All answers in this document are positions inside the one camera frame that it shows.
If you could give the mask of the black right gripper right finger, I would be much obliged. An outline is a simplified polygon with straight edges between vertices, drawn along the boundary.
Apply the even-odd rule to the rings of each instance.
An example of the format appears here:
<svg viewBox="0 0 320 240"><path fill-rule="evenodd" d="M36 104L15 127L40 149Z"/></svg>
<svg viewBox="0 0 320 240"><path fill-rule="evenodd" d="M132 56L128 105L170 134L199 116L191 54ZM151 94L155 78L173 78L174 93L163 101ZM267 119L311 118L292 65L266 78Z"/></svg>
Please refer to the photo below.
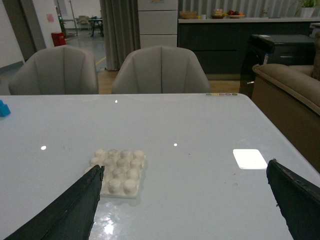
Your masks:
<svg viewBox="0 0 320 240"><path fill-rule="evenodd" d="M266 168L268 184L294 240L320 238L320 188L276 159Z"/></svg>

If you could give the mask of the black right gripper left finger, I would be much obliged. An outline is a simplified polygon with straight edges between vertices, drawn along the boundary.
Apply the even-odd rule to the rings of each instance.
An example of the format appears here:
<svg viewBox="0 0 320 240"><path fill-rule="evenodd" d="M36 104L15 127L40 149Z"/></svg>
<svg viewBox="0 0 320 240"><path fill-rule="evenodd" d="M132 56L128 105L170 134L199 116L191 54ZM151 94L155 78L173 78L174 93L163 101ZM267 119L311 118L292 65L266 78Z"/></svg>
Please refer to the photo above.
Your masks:
<svg viewBox="0 0 320 240"><path fill-rule="evenodd" d="M95 165L7 240L87 240L104 178L103 166Z"/></svg>

